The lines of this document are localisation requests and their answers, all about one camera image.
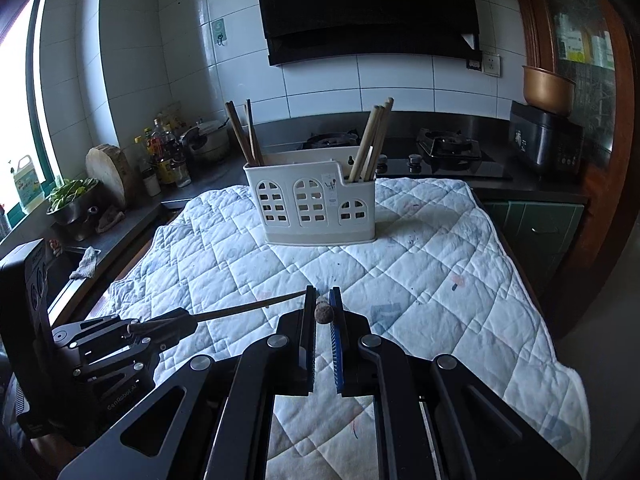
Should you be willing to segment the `white rag on counter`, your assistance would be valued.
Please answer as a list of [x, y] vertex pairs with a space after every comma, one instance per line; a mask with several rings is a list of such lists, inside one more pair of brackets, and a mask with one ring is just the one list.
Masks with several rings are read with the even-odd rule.
[[99, 249], [87, 247], [82, 253], [77, 268], [70, 274], [70, 280], [79, 281], [93, 278], [98, 266], [99, 254]]

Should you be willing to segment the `pink rag on counter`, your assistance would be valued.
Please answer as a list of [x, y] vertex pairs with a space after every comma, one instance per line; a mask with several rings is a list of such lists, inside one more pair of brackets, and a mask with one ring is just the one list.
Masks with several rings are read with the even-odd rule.
[[125, 218], [125, 214], [115, 206], [111, 206], [107, 211], [102, 214], [102, 217], [96, 225], [96, 234], [103, 234], [110, 230], [113, 226], [116, 226], [118, 222], [121, 222]]

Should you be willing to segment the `white quilted cloth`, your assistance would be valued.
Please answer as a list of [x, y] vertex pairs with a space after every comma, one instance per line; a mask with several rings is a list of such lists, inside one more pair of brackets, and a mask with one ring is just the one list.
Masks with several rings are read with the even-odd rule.
[[[556, 358], [544, 319], [471, 189], [456, 180], [375, 182], [376, 240], [347, 246], [271, 245], [246, 185], [194, 197], [88, 318], [155, 318], [337, 286], [345, 310], [423, 359], [449, 353], [587, 477], [590, 417], [576, 370]], [[237, 356], [271, 335], [289, 301], [208, 322], [162, 354], [159, 386], [194, 354]], [[378, 479], [372, 399], [335, 391], [331, 336], [318, 328], [308, 398], [274, 404], [267, 479]]]

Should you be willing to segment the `detergent bottle on sill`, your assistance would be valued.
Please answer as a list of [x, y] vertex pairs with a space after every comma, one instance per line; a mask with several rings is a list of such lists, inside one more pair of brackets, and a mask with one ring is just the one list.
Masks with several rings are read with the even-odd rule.
[[43, 188], [29, 155], [11, 167], [13, 182], [24, 214], [30, 214], [44, 201]]

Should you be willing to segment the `small white jar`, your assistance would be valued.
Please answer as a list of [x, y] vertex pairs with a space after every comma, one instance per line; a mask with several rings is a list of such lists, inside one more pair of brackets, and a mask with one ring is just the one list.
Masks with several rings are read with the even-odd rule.
[[153, 168], [142, 171], [141, 179], [145, 187], [145, 191], [150, 197], [160, 194], [160, 182], [158, 182], [157, 174]]

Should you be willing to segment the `round wooden cutting board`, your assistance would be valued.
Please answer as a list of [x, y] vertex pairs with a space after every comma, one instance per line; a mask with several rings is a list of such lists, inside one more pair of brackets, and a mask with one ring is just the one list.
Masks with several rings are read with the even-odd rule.
[[111, 199], [126, 209], [136, 194], [136, 177], [125, 153], [115, 145], [99, 144], [90, 148], [85, 164], [88, 177], [99, 180]]

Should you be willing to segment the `steel pressure cooker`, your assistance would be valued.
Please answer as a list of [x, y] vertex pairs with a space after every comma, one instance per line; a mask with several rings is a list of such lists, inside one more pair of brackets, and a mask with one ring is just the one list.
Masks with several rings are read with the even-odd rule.
[[227, 123], [219, 120], [198, 122], [180, 136], [180, 142], [195, 159], [220, 159], [230, 145]]

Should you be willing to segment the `green cabinet drawer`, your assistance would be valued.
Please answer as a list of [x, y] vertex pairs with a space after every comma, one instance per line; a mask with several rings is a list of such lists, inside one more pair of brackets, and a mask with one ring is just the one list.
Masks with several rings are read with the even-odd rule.
[[484, 207], [511, 247], [527, 281], [540, 292], [570, 249], [585, 206], [510, 200], [486, 203]]

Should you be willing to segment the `white plastic utensil holder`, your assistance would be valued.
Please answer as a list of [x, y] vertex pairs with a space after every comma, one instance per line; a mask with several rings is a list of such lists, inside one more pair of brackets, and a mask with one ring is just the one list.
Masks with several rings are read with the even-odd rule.
[[244, 167], [270, 244], [338, 246], [375, 239], [375, 184], [347, 181], [356, 146], [267, 154]]

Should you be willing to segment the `black gas stove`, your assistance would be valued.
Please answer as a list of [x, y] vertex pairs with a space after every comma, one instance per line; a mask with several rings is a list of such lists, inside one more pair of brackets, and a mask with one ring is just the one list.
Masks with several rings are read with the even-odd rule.
[[421, 128], [415, 136], [386, 136], [375, 177], [506, 181], [506, 166], [461, 131]]

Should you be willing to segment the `black rice cooker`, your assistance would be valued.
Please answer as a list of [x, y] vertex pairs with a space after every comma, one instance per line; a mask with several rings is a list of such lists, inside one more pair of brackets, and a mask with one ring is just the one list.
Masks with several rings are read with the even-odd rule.
[[576, 188], [584, 129], [567, 117], [513, 101], [509, 143], [545, 188]]

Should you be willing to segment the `copper coloured pot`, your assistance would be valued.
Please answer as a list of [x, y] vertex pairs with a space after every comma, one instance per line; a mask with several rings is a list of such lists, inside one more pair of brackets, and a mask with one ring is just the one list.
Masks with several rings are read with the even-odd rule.
[[523, 96], [528, 105], [545, 112], [570, 116], [574, 107], [575, 83], [550, 70], [523, 66]]

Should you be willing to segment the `wooden glass door cabinet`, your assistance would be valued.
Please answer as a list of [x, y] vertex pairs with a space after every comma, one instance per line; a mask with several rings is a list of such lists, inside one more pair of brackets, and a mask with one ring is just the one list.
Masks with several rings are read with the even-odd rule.
[[528, 64], [575, 81], [584, 128], [578, 188], [587, 209], [559, 271], [539, 297], [551, 333], [586, 314], [639, 214], [639, 32], [615, 0], [518, 0]]

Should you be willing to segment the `green wall hook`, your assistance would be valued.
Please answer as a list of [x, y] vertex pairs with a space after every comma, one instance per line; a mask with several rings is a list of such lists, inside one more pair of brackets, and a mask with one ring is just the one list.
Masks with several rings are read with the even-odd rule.
[[218, 18], [218, 20], [212, 21], [210, 28], [212, 29], [213, 40], [216, 46], [225, 46], [227, 44], [227, 34], [224, 19]]

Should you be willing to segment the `white wall socket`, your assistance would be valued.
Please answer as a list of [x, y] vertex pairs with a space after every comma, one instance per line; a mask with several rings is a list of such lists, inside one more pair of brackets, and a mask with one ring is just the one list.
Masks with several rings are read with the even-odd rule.
[[500, 78], [501, 77], [501, 58], [500, 55], [495, 53], [483, 54], [482, 61], [483, 73], [487, 76]]

